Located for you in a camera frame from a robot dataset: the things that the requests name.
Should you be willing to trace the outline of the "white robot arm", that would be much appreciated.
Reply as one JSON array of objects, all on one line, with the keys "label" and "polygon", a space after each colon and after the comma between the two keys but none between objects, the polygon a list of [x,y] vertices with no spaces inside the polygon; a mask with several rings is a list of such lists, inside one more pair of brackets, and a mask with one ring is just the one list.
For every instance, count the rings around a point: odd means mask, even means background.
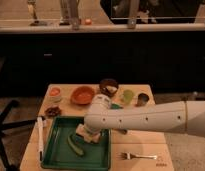
[{"label": "white robot arm", "polygon": [[97,94],[76,133],[88,143],[97,143],[103,129],[187,133],[205,137],[205,101],[111,109],[111,99]]}]

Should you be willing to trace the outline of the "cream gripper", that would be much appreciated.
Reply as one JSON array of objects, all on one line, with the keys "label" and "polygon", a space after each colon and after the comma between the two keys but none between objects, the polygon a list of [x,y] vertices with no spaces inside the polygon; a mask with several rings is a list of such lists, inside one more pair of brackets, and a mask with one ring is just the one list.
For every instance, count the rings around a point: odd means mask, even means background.
[{"label": "cream gripper", "polygon": [[76,133],[83,137],[87,143],[98,143],[100,140],[100,133],[91,133],[83,124],[79,124],[76,128]]}]

